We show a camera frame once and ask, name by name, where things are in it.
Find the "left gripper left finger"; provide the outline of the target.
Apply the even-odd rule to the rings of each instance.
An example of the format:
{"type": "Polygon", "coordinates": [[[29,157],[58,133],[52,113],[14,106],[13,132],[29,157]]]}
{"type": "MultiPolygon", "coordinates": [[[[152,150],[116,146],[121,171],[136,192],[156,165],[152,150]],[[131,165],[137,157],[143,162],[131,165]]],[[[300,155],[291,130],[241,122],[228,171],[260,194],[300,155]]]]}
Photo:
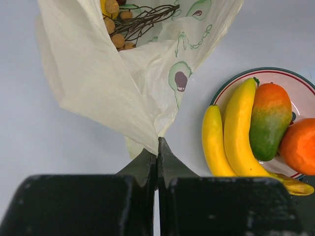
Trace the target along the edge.
{"type": "Polygon", "coordinates": [[[32,175],[17,188],[3,236],[151,236],[156,156],[110,175],[32,175]]]}

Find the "green orange fake mango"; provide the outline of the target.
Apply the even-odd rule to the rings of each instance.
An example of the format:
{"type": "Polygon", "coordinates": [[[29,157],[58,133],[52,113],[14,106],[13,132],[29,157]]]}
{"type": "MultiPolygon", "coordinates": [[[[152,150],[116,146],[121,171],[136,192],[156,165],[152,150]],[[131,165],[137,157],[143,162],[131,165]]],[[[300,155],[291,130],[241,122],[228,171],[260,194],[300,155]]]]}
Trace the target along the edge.
{"type": "Polygon", "coordinates": [[[286,90],[274,83],[261,84],[255,93],[249,132],[252,152],[259,161],[272,160],[292,119],[286,90]]]}

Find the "yellow fake banana bunch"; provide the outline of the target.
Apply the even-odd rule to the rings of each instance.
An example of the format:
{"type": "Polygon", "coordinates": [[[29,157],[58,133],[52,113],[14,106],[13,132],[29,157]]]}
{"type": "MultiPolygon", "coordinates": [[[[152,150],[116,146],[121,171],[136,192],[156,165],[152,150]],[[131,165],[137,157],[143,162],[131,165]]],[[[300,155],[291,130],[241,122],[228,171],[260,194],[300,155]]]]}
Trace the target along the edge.
{"type": "Polygon", "coordinates": [[[250,124],[257,78],[248,78],[232,94],[224,116],[218,105],[207,108],[202,122],[202,147],[216,177],[270,177],[279,180],[291,195],[307,196],[314,188],[306,183],[266,171],[250,147],[250,124]]]}

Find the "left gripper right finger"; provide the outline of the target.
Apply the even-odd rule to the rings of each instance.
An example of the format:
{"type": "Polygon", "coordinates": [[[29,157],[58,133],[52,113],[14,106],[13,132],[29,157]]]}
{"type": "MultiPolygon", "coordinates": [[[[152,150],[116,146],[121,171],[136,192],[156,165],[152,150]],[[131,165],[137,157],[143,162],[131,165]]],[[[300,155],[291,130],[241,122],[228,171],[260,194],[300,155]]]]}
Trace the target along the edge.
{"type": "Polygon", "coordinates": [[[200,177],[159,138],[163,236],[303,236],[284,186],[271,177],[200,177]]]}

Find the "pale yellow plastic bag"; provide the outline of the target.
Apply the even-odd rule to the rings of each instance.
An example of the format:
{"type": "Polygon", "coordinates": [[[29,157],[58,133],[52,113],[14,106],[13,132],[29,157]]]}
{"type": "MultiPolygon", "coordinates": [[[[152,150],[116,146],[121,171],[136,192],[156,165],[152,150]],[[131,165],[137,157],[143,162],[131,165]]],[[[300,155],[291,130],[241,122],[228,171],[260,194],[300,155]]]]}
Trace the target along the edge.
{"type": "Polygon", "coordinates": [[[226,34],[241,0],[172,0],[174,16],[134,49],[113,45],[97,0],[40,0],[36,38],[58,104],[122,133],[131,157],[158,153],[190,78],[226,34]]]}

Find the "orange fake tangerine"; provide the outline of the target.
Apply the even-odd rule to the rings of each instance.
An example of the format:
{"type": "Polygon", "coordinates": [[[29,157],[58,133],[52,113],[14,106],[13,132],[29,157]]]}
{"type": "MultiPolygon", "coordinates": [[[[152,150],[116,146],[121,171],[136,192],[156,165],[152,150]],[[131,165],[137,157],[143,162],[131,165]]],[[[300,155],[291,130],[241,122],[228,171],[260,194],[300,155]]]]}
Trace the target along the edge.
{"type": "Polygon", "coordinates": [[[291,169],[313,176],[315,174],[315,119],[304,118],[291,125],[282,138],[279,153],[291,169]]]}

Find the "round printed plate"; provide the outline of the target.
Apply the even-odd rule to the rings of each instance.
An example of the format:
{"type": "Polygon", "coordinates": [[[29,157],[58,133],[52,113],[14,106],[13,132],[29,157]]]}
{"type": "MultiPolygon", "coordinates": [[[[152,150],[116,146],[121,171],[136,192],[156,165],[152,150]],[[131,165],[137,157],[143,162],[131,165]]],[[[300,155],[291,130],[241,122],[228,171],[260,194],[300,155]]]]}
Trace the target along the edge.
{"type": "Polygon", "coordinates": [[[223,150],[235,172],[313,175],[315,87],[279,68],[258,68],[226,82],[211,104],[221,117],[223,150]]]}

